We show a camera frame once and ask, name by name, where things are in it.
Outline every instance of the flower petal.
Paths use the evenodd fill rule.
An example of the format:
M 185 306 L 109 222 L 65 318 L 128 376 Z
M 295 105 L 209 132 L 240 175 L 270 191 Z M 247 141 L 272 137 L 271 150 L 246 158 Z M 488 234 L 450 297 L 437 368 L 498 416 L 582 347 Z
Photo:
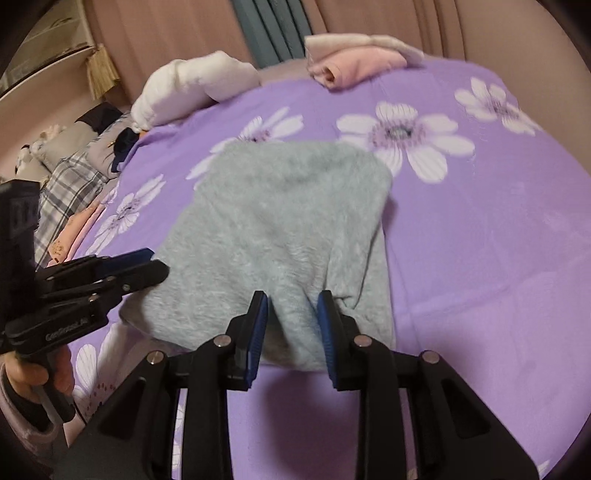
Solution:
M 530 127 L 534 127 L 540 131 L 544 131 L 544 129 L 541 126 L 539 126 L 539 124 L 534 122 L 531 119 L 531 117 L 529 117 L 523 110 L 520 110 L 518 107 L 516 107 L 515 105 L 511 105 L 510 103 L 507 103 L 506 107 L 507 109 L 519 115 L 519 118 L 523 123 L 529 125 Z
M 149 194 L 154 188 L 156 188 L 158 186 L 158 184 L 160 184 L 162 182 L 162 179 L 164 178 L 164 174 L 161 173 L 160 175 L 158 175 L 156 178 L 148 180 L 146 183 L 144 183 L 144 185 L 138 190 L 138 192 L 135 194 L 136 198 L 139 197 L 144 197 L 147 194 Z
M 343 133 L 366 135 L 378 124 L 378 121 L 369 115 L 343 115 L 336 121 L 336 128 Z
M 287 112 L 290 111 L 290 108 L 288 106 L 285 106 L 283 108 L 279 108 L 279 110 L 277 110 L 273 115 L 271 115 L 267 121 L 262 124 L 262 129 L 266 130 L 268 128 L 271 128 L 273 125 L 275 125 L 279 120 L 283 119 L 283 117 L 285 117 L 287 115 Z
M 100 345 L 97 370 L 101 382 L 119 386 L 115 383 L 116 373 L 125 352 L 127 328 L 129 327 L 121 322 L 112 324 L 109 333 Z
M 414 120 L 418 117 L 416 109 L 405 103 L 392 105 L 388 102 L 380 102 L 375 109 L 375 113 L 382 122 Z
M 236 140 L 238 140 L 236 137 L 232 137 L 232 138 L 226 138 L 225 140 L 222 140 L 221 142 L 216 143 L 211 150 L 209 151 L 210 153 L 220 153 L 224 148 L 226 148 L 226 146 L 232 142 L 235 142 Z
M 271 138 L 289 137 L 304 128 L 303 115 L 291 116 L 271 128 Z
M 119 218 L 118 215 L 111 215 L 110 217 L 107 217 L 107 219 L 101 224 L 99 231 L 95 236 L 101 236 L 107 230 L 113 228 L 113 224 L 116 222 L 117 218 Z
M 374 154 L 390 169 L 393 177 L 398 175 L 402 167 L 402 150 L 399 148 L 381 148 L 375 151 Z
M 481 122 L 494 122 L 499 116 L 495 112 L 491 112 L 484 107 L 466 107 L 468 115 L 475 116 Z
M 93 345 L 86 344 L 78 350 L 76 355 L 76 374 L 78 382 L 86 393 L 92 392 L 96 384 L 96 349 Z
M 72 392 L 72 397 L 76 400 L 76 406 L 78 410 L 84 415 L 85 420 L 88 420 L 86 417 L 86 410 L 88 409 L 88 404 L 90 403 L 90 393 L 85 392 L 82 390 L 78 385 L 74 387 L 74 391 Z
M 549 460 L 546 460 L 541 465 L 538 465 L 538 474 L 540 475 L 540 478 L 542 478 L 544 476 L 544 474 L 546 473 L 546 470 L 548 470 L 549 466 L 550 466 Z
M 139 212 L 129 212 L 119 220 L 117 233 L 125 233 L 138 220 Z
M 162 190 L 162 187 L 164 187 L 164 185 L 166 185 L 166 182 L 165 181 L 161 181 L 152 190 L 150 190 L 148 193 L 146 193 L 142 197 L 136 196 L 136 199 L 138 201 L 137 201 L 137 203 L 135 205 L 134 211 L 137 212 L 138 210 L 144 208 L 152 200 L 154 200 L 158 196 L 158 194 L 160 193 L 160 190 Z
M 128 193 L 125 197 L 123 197 L 123 200 L 121 200 L 121 203 L 117 207 L 117 213 L 121 213 L 126 208 L 129 208 L 131 206 L 131 203 L 134 201 L 134 198 L 135 193 Z
M 472 155 L 476 149 L 472 140 L 459 135 L 437 135 L 427 141 L 450 155 Z
M 535 130 L 530 127 L 529 125 L 527 125 L 525 122 L 522 122 L 521 120 L 517 120 L 515 118 L 509 118 L 507 116 L 504 116 L 502 118 L 502 122 L 503 122 L 503 126 L 515 133 L 515 134 L 528 134 L 531 135 L 532 137 L 535 136 Z
M 105 238 L 111 233 L 111 232 L 116 232 L 116 229 L 109 229 L 104 231 L 102 234 L 100 234 L 96 240 L 94 241 L 94 243 L 88 247 L 88 249 L 86 250 L 86 255 L 93 255 L 96 253 L 96 251 L 100 248 L 100 246 L 103 244 L 103 242 L 105 241 Z
M 447 160 L 433 147 L 407 150 L 408 162 L 417 176 L 426 183 L 439 183 L 447 176 Z
M 424 115 L 418 121 L 436 134 L 452 134 L 457 130 L 457 122 L 442 113 Z
M 244 129 L 240 132 L 240 135 L 238 135 L 238 137 L 239 138 L 252 137 L 256 132 L 258 132 L 261 129 L 261 125 L 262 125 L 262 118 L 260 116 L 253 118 L 250 122 L 247 123 L 247 125 L 244 127 Z
M 89 254 L 89 251 L 90 251 L 91 249 L 93 249 L 93 247 L 95 247 L 95 248 L 96 248 L 95 254 L 96 254 L 96 255 L 100 254 L 100 253 L 101 253 L 101 252 L 102 252 L 102 251 L 103 251 L 103 250 L 104 250 L 104 249 L 107 247 L 107 245 L 109 245 L 109 244 L 112 242 L 112 240 L 113 240 L 113 239 L 114 239 L 116 236 L 117 236 L 117 229 L 116 229 L 116 228 L 112 228 L 111 230 L 107 230 L 107 231 L 106 231 L 106 232 L 103 234 L 103 236 L 100 238 L 100 241 L 99 241 L 99 239 L 98 239 L 98 238 L 96 239 L 96 242 L 95 242 L 95 243 L 97 244 L 97 245 L 96 245 L 96 247 L 95 247 L 95 245 L 94 245 L 94 244 L 93 244 L 93 245 L 91 245 L 91 247 L 90 247 L 90 248 L 88 249 L 88 251 L 86 252 L 86 255 L 90 255 L 90 254 Z
M 456 92 L 456 100 L 463 106 L 482 107 L 482 102 L 468 90 L 460 89 Z
M 119 183 L 117 185 L 115 185 L 115 187 L 113 187 L 113 190 L 111 190 L 107 194 L 107 196 L 101 201 L 101 204 L 110 205 L 111 203 L 113 203 L 113 201 L 117 198 L 118 190 L 119 190 Z
M 492 84 L 491 87 L 488 89 L 491 97 L 496 100 L 499 100 L 501 104 L 505 105 L 507 102 L 507 92 L 504 91 L 498 85 Z
M 212 160 L 216 156 L 217 156 L 216 154 L 213 154 L 213 155 L 209 155 L 207 158 L 204 158 L 201 162 L 199 162 L 197 165 L 195 165 L 191 169 L 191 171 L 189 172 L 189 175 L 187 175 L 185 177 L 185 180 L 194 180 L 196 178 L 199 178 L 205 172 L 207 172 L 209 169 L 209 164 L 212 162 Z
M 472 77 L 472 91 L 476 98 L 484 104 L 488 103 L 491 99 L 491 95 L 488 93 L 488 88 L 486 88 L 486 83 L 475 77 Z
M 339 141 L 361 148 L 362 150 L 369 150 L 369 144 L 366 136 L 361 135 L 343 135 Z
M 184 406 L 179 401 L 177 404 L 177 418 L 174 422 L 174 431 L 179 431 L 184 424 Z
M 181 446 L 176 442 L 173 442 L 173 461 L 172 461 L 173 470 L 176 470 L 181 465 Z

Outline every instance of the white flower print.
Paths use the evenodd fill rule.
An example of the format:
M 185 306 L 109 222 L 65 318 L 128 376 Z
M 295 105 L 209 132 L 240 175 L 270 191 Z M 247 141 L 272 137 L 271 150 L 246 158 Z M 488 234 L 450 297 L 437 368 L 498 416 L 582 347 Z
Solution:
M 540 475 L 540 478 L 544 478 L 544 475 L 547 473 L 549 466 L 550 466 L 549 460 L 546 460 L 541 465 L 538 465 L 538 474 Z
M 174 422 L 174 435 L 175 435 L 175 437 L 178 434 L 180 434 L 180 436 L 183 435 L 183 427 L 184 427 L 184 406 L 183 406 L 181 400 L 179 400 L 178 406 L 177 406 L 177 418 L 176 418 L 176 421 Z M 173 470 L 179 470 L 180 469 L 182 450 L 183 449 L 181 447 L 181 444 L 175 438 L 173 440 L 173 462 L 172 462 L 173 463 L 172 464 Z
M 100 346 L 99 356 L 93 345 L 84 345 L 76 357 L 78 383 L 72 395 L 86 420 L 121 385 L 141 360 L 152 350 L 170 353 L 162 342 L 144 338 L 128 352 L 125 344 L 130 327 L 121 322 L 114 323 Z
M 96 233 L 94 243 L 86 251 L 86 255 L 100 254 L 113 239 L 126 232 L 139 218 L 139 211 L 154 200 L 166 181 L 162 180 L 164 175 L 148 180 L 137 193 L 126 195 L 117 207 L 114 215 L 108 217 Z
M 498 85 L 487 87 L 485 82 L 472 77 L 472 91 L 459 89 L 456 100 L 466 108 L 468 115 L 481 122 L 494 122 L 500 118 L 503 126 L 516 134 L 535 136 L 536 130 L 542 130 L 519 107 L 507 102 L 506 91 Z
M 344 115 L 336 122 L 341 141 L 373 151 L 396 176 L 402 168 L 403 153 L 418 177 L 439 183 L 447 176 L 444 153 L 466 156 L 474 143 L 459 135 L 457 123 L 442 113 L 423 115 L 410 105 L 380 102 L 370 115 Z
M 229 144 L 235 141 L 242 142 L 270 142 L 281 141 L 282 138 L 289 137 L 298 133 L 304 128 L 303 116 L 294 115 L 285 118 L 290 108 L 285 106 L 277 110 L 271 115 L 267 121 L 263 122 L 260 116 L 253 118 L 242 129 L 237 137 L 230 137 L 215 144 L 209 151 L 210 155 L 195 165 L 186 180 L 194 180 L 201 177 L 207 169 L 211 161 Z
M 117 198 L 117 193 L 119 191 L 119 183 L 117 183 L 117 185 L 115 185 L 113 187 L 113 190 L 111 190 L 106 196 L 105 198 L 103 198 L 100 202 L 101 205 L 105 205 L 106 207 L 109 206 L 111 203 L 113 203 L 115 201 L 115 199 Z

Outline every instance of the folded clothes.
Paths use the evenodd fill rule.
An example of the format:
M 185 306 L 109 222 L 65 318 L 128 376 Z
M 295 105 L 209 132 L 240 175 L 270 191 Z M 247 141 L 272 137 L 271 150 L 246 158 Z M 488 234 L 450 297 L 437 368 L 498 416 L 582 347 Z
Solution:
M 361 33 L 324 33 L 308 35 L 306 44 L 306 58 L 308 66 L 318 63 L 329 55 L 346 48 L 381 47 L 399 52 L 410 66 L 418 66 L 425 59 L 425 54 L 418 48 L 411 47 L 403 41 L 389 35 L 365 35 Z
M 70 251 L 68 252 L 68 255 L 66 257 L 66 262 L 69 262 L 70 260 L 72 260 L 74 258 L 74 255 L 76 255 L 76 252 L 78 251 L 78 248 L 79 248 L 80 244 L 82 243 L 82 240 L 84 240 L 86 238 L 86 235 L 88 235 L 88 232 L 93 227 L 93 225 L 96 223 L 96 221 L 99 219 L 99 217 L 102 215 L 102 213 L 105 211 L 105 209 L 106 209 L 106 206 L 103 204 L 100 204 L 96 208 L 96 210 L 92 213 L 90 218 L 86 221 L 86 223 L 82 227 L 82 230 L 80 230 L 80 233 L 77 235 L 76 239 L 72 243 L 72 246 L 70 247 Z
M 392 69 L 403 69 L 406 59 L 396 50 L 354 47 L 329 55 L 308 68 L 314 79 L 328 89 L 346 89 Z
M 259 85 L 256 68 L 222 51 L 173 60 L 150 76 L 131 116 L 137 127 L 148 131 Z
M 83 148 L 64 158 L 39 195 L 39 226 L 35 231 L 35 266 L 44 268 L 51 260 L 49 246 L 68 219 L 88 207 L 109 179 L 87 160 Z
M 74 244 L 78 234 L 92 217 L 93 213 L 99 207 L 100 202 L 94 200 L 88 207 L 81 212 L 72 215 L 64 229 L 60 232 L 57 238 L 49 246 L 49 254 L 55 263 L 62 263 L 66 260 L 70 248 Z
M 263 359 L 318 370 L 315 308 L 328 289 L 363 333 L 392 344 L 381 226 L 391 180 L 372 154 L 344 144 L 228 145 L 157 251 L 168 279 L 129 296 L 121 318 L 195 349 L 264 290 L 278 322 Z

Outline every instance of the teal curtain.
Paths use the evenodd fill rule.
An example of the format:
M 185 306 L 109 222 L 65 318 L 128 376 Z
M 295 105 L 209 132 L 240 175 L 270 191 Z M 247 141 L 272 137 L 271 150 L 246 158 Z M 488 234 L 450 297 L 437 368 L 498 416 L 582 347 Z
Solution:
M 259 68 L 306 56 L 310 24 L 300 0 L 232 0 L 246 43 Z

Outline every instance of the pink cloth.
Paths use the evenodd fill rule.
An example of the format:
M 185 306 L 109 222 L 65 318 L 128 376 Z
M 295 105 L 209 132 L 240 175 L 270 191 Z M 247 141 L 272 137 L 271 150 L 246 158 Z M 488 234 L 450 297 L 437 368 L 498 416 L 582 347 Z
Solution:
M 362 33 L 324 33 L 308 35 L 304 38 L 308 65 L 320 63 L 326 57 L 348 48 L 380 47 L 395 50 L 406 59 L 409 65 L 417 67 L 423 63 L 425 54 L 418 48 L 389 35 L 364 35 Z
M 96 221 L 99 219 L 101 214 L 105 211 L 105 209 L 106 209 L 105 205 L 103 205 L 103 204 L 99 205 L 96 208 L 96 210 L 94 211 L 94 213 L 90 216 L 90 218 L 86 221 L 86 223 L 82 227 L 82 230 L 80 230 L 80 233 L 78 234 L 78 236 L 74 240 L 74 243 L 72 243 L 72 246 L 70 247 L 70 251 L 68 252 L 68 256 L 66 257 L 67 262 L 69 262 L 72 258 L 74 258 L 74 255 L 76 255 L 76 252 L 78 251 L 78 247 L 82 243 L 82 240 L 84 240 L 86 235 L 88 235 L 88 232 L 90 231 L 92 226 L 96 223 Z
M 328 89 L 346 89 L 378 73 L 403 69 L 406 59 L 396 50 L 382 47 L 346 48 L 308 67 L 314 79 Z
M 53 260 L 55 260 L 57 263 L 62 263 L 64 260 L 66 260 L 74 240 L 82 230 L 82 227 L 85 226 L 88 219 L 99 207 L 99 205 L 99 201 L 95 199 L 84 210 L 75 213 L 70 218 L 68 218 L 68 223 L 64 229 L 49 246 L 49 254 Z

